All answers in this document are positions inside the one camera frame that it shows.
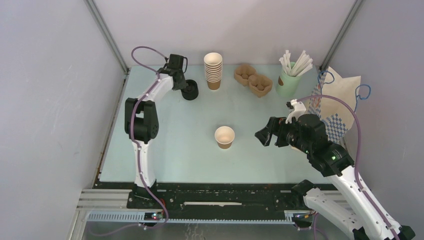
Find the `single brown paper cup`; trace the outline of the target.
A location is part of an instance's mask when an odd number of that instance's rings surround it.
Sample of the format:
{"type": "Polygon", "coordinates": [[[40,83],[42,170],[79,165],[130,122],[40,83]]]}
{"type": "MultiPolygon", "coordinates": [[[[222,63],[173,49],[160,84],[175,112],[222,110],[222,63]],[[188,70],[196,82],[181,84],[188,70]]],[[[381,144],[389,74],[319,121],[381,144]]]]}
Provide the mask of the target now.
{"type": "Polygon", "coordinates": [[[216,129],[214,138],[221,149],[228,149],[235,139],[235,132],[229,126],[220,126],[216,129]]]}

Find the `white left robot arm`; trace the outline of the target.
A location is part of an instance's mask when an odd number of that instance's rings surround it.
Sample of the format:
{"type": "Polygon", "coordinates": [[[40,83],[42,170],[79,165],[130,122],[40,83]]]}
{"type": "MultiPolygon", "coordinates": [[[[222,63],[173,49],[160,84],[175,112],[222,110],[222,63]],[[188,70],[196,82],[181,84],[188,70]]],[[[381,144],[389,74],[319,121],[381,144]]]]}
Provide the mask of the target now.
{"type": "Polygon", "coordinates": [[[155,74],[154,82],[138,97],[125,101],[125,127],[134,148],[136,177],[140,188],[150,188],[156,181],[153,164],[149,160],[150,142],[159,133],[156,103],[170,91],[188,86],[182,67],[164,65],[155,74]]]}

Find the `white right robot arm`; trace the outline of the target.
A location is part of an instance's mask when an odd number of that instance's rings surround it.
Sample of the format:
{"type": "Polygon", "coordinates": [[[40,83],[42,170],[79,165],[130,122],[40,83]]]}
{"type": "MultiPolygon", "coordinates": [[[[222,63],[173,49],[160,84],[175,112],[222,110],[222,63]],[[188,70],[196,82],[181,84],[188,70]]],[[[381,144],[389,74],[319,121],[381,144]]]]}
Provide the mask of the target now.
{"type": "Polygon", "coordinates": [[[291,120],[270,117],[255,137],[269,146],[276,136],[277,147],[294,147],[306,154],[314,169],[327,178],[343,195],[352,212],[341,207],[310,181],[298,183],[291,194],[291,204],[316,211],[342,230],[351,240],[412,240],[416,234],[407,225],[400,225],[372,195],[359,175],[349,153],[328,139],[326,125],[317,115],[304,114],[291,120]]]}

